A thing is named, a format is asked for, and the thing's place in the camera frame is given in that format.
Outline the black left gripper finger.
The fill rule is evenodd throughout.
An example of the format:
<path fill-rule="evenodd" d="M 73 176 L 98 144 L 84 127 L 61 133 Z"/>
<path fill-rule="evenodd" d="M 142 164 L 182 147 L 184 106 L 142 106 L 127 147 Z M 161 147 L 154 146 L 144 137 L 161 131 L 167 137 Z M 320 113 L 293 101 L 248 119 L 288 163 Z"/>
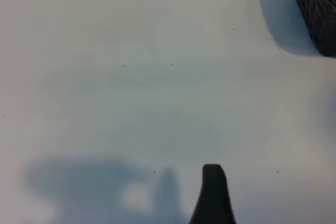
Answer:
<path fill-rule="evenodd" d="M 205 164 L 202 186 L 190 224 L 235 224 L 227 178 L 219 164 Z"/>

